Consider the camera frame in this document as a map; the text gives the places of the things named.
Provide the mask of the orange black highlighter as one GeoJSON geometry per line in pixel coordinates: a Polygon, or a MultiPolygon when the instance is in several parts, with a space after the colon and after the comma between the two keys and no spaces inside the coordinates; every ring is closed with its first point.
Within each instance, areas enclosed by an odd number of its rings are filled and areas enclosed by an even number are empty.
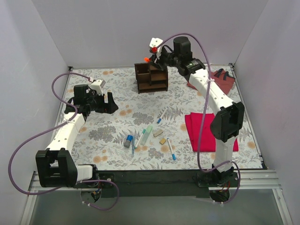
{"type": "Polygon", "coordinates": [[[151,60],[151,58],[145,57],[145,58],[144,58],[144,61],[145,61],[146,63],[150,63],[152,60],[151,60]]]}

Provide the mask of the blue grey glue stick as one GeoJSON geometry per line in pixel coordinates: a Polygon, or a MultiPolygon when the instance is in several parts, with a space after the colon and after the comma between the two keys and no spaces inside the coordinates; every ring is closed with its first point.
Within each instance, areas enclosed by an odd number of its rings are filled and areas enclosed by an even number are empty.
{"type": "Polygon", "coordinates": [[[126,140],[123,143],[124,147],[129,148],[132,140],[133,140],[133,136],[132,135],[128,135],[127,138],[126,138],[126,140]]]}

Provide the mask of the light blue pen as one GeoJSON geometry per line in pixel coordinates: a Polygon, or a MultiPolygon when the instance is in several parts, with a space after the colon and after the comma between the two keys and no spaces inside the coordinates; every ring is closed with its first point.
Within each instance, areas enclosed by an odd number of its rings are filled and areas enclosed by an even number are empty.
{"type": "Polygon", "coordinates": [[[135,139],[133,137],[133,139],[132,139],[132,157],[134,156],[134,153],[135,153],[135,139]]]}

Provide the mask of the teal capped white pen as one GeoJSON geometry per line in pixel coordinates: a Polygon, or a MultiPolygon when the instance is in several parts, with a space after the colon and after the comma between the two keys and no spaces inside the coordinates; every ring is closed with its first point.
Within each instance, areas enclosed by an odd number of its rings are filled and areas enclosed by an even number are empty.
{"type": "Polygon", "coordinates": [[[140,144],[140,142],[141,142],[141,140],[142,140],[142,138],[143,138],[143,136],[144,136],[144,134],[145,134],[145,131],[146,131],[146,129],[144,129],[144,130],[142,131],[140,137],[138,138],[138,141],[137,141],[136,144],[135,144],[134,149],[137,149],[137,148],[138,148],[138,146],[139,146],[139,144],[140,144]]]}

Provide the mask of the green highlighter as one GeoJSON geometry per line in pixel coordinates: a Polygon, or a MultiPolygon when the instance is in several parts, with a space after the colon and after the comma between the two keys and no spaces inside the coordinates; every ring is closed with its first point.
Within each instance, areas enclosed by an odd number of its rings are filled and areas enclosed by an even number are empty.
{"type": "Polygon", "coordinates": [[[148,137],[149,137],[149,135],[150,135],[150,133],[151,133],[151,131],[152,131],[152,125],[149,125],[148,127],[147,127],[147,129],[146,129],[146,131],[145,131],[145,133],[144,133],[144,135],[143,135],[143,138],[142,138],[142,140],[141,140],[141,145],[145,145],[146,144],[146,142],[147,142],[147,140],[148,140],[148,137]]]}

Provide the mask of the blue capped white pen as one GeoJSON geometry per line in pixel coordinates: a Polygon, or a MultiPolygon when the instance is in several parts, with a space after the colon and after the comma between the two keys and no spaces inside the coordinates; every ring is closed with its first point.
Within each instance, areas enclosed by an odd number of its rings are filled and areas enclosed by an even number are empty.
{"type": "Polygon", "coordinates": [[[167,110],[168,110],[168,106],[164,109],[164,111],[162,112],[162,114],[160,115],[160,117],[158,118],[158,120],[157,120],[157,124],[159,124],[160,122],[161,122],[161,120],[162,120],[162,118],[164,117],[164,115],[165,115],[165,113],[167,112],[167,110]]]}

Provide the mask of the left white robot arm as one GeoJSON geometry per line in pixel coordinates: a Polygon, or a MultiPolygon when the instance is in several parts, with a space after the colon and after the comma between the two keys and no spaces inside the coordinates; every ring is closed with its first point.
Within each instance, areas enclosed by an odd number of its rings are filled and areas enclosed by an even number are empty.
{"type": "Polygon", "coordinates": [[[118,110],[113,94],[103,92],[104,80],[94,80],[90,85],[73,88],[74,96],[66,103],[65,125],[60,127],[45,150],[36,154],[40,185],[44,188],[74,187],[84,181],[88,187],[96,187],[100,176],[93,164],[76,165],[71,157],[75,139],[91,112],[112,114],[118,110]]]}

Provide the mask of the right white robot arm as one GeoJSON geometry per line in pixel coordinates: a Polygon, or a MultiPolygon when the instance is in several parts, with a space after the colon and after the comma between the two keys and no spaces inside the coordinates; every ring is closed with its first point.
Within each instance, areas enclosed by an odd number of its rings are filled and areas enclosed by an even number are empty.
{"type": "Polygon", "coordinates": [[[243,125],[245,107],[242,102],[234,102],[216,84],[210,64],[203,64],[193,57],[190,35],[173,35],[173,49],[164,50],[165,41],[152,38],[149,44],[150,64],[163,70],[177,68],[179,74],[205,96],[205,107],[210,107],[214,119],[210,131],[215,138],[215,159],[211,169],[200,169],[201,180],[223,186],[234,176],[236,163],[232,161],[233,148],[243,125]]]}

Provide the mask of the brown wooden desk organizer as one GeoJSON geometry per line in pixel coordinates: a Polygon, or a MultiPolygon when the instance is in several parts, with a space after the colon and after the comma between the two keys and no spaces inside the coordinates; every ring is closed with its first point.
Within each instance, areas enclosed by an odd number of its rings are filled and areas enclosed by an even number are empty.
{"type": "Polygon", "coordinates": [[[168,71],[160,70],[150,63],[135,64],[138,93],[168,91],[168,71]]]}

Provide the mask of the floral table mat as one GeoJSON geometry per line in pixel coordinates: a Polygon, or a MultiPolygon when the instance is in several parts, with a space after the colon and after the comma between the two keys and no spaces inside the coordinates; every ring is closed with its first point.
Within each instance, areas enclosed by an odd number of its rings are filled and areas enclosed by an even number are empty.
{"type": "Polygon", "coordinates": [[[197,154],[192,145],[185,124],[185,116],[191,113],[212,113],[205,107],[205,97],[187,86],[186,80],[177,70],[168,70],[168,91],[138,93],[134,68],[75,69],[71,75],[63,76],[65,88],[55,86],[55,92],[69,100],[73,88],[88,84],[88,77],[105,80],[104,92],[111,92],[119,109],[113,114],[92,112],[75,139],[71,156],[75,164],[95,164],[99,170],[173,170],[209,169],[215,153],[197,154]],[[161,122],[157,120],[169,107],[161,122]],[[123,143],[132,135],[135,144],[142,131],[152,125],[152,131],[145,145],[139,144],[132,157],[132,143],[129,148],[123,143]],[[157,137],[158,130],[163,133],[157,137]],[[176,156],[172,159],[167,141],[169,138],[176,156]]]}

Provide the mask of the beige eraser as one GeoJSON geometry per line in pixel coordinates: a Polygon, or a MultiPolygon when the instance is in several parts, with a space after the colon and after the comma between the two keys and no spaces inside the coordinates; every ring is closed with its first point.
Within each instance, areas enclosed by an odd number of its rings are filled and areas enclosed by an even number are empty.
{"type": "Polygon", "coordinates": [[[159,135],[161,135],[163,133],[163,130],[158,130],[158,131],[156,131],[154,134],[153,134],[153,136],[154,137],[157,137],[157,136],[159,136],[159,135]]]}

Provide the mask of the terracotta folded shirt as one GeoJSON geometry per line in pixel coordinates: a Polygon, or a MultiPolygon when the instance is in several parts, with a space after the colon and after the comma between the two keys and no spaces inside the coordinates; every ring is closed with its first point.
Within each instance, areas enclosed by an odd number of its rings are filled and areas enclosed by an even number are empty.
{"type": "Polygon", "coordinates": [[[228,71],[225,71],[223,68],[211,72],[211,77],[215,80],[215,83],[218,87],[226,94],[230,92],[235,83],[235,78],[229,75],[228,71]]]}

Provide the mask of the tan small eraser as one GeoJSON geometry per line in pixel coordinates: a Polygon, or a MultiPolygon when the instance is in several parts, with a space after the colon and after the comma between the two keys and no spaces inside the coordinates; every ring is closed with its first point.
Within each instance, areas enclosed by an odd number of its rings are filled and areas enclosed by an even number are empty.
{"type": "Polygon", "coordinates": [[[162,139],[159,141],[159,143],[160,143],[161,145],[163,145],[165,142],[166,142],[166,139],[164,139],[164,138],[162,138],[162,139]]]}

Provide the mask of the blue tipped white pen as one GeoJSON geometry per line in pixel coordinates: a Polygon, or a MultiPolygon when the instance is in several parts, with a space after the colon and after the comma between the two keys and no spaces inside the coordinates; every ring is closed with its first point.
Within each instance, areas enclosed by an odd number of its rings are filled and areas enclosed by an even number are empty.
{"type": "Polygon", "coordinates": [[[171,155],[172,155],[172,159],[173,160],[176,160],[176,156],[174,154],[174,151],[173,151],[173,148],[172,148],[172,145],[171,145],[171,141],[169,138],[167,138],[167,144],[168,144],[168,147],[169,147],[169,150],[171,152],[171,155]]]}

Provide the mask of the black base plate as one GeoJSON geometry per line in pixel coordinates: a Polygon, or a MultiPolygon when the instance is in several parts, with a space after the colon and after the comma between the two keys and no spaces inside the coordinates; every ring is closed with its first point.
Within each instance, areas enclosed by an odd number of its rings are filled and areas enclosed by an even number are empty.
{"type": "Polygon", "coordinates": [[[133,170],[96,171],[100,180],[111,179],[119,188],[120,197],[194,196],[209,198],[209,188],[222,184],[238,185],[238,174],[217,181],[215,175],[199,170],[133,170]]]}

